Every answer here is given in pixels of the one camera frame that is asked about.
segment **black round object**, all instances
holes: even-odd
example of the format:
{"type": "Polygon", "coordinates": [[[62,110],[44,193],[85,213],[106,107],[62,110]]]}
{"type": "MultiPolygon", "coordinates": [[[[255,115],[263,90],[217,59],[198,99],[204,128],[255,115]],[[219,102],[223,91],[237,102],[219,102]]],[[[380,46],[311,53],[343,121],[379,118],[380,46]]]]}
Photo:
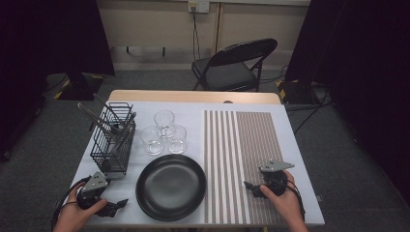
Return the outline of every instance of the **black round object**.
{"type": "Polygon", "coordinates": [[[183,155],[166,155],[150,162],[136,182],[142,211],[161,221],[185,218],[198,208],[206,191],[202,167],[183,155]]]}

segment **glass cup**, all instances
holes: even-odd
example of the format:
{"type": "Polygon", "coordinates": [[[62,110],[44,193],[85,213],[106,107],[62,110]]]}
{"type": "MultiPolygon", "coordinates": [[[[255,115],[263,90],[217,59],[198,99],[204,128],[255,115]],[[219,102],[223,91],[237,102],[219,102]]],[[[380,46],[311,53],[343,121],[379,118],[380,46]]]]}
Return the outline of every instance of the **glass cup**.
{"type": "Polygon", "coordinates": [[[162,110],[155,114],[154,121],[157,127],[161,130],[162,137],[168,137],[172,135],[172,130],[166,133],[166,130],[174,126],[174,113],[169,110],[162,110]]]}
{"type": "Polygon", "coordinates": [[[181,154],[187,149],[187,130],[179,125],[168,128],[165,132],[170,153],[181,154]]]}
{"type": "Polygon", "coordinates": [[[150,126],[142,130],[141,140],[145,151],[150,155],[158,155],[163,150],[161,130],[156,126],[150,126]]]}

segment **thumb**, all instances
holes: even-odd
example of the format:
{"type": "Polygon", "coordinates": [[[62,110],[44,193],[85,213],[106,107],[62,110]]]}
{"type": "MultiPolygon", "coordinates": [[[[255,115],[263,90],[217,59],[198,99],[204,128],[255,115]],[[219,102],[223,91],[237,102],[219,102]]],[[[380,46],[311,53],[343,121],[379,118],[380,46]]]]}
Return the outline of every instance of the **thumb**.
{"type": "Polygon", "coordinates": [[[259,189],[265,194],[273,203],[278,201],[278,197],[266,186],[261,185],[259,189]]]}
{"type": "Polygon", "coordinates": [[[95,214],[96,212],[100,211],[106,204],[108,203],[107,199],[102,199],[96,202],[92,207],[90,207],[87,212],[91,215],[95,214]]]}

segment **person's right hand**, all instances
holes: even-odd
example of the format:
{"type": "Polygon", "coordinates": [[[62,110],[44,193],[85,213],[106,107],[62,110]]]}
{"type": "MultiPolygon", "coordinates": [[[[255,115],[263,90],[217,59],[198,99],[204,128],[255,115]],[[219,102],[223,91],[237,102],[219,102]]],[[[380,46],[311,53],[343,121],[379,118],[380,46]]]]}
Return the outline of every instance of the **person's right hand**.
{"type": "MultiPolygon", "coordinates": [[[[293,176],[286,170],[283,170],[283,172],[286,174],[287,179],[295,184],[293,176]]],[[[295,188],[291,183],[288,183],[288,186],[293,189],[295,188]]],[[[268,187],[263,185],[260,186],[260,190],[274,204],[275,208],[278,210],[280,215],[284,218],[287,225],[289,226],[290,231],[308,231],[301,215],[298,197],[292,190],[286,188],[286,191],[281,196],[276,196],[270,189],[268,189],[268,187]]]]}

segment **wall socket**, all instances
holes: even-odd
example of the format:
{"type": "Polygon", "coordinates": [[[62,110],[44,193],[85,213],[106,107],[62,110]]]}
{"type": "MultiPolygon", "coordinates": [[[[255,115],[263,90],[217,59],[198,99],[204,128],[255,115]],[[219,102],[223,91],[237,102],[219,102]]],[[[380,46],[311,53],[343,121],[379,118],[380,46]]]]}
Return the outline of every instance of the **wall socket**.
{"type": "Polygon", "coordinates": [[[188,1],[188,12],[192,12],[192,8],[196,13],[208,13],[209,1],[188,1]]]}

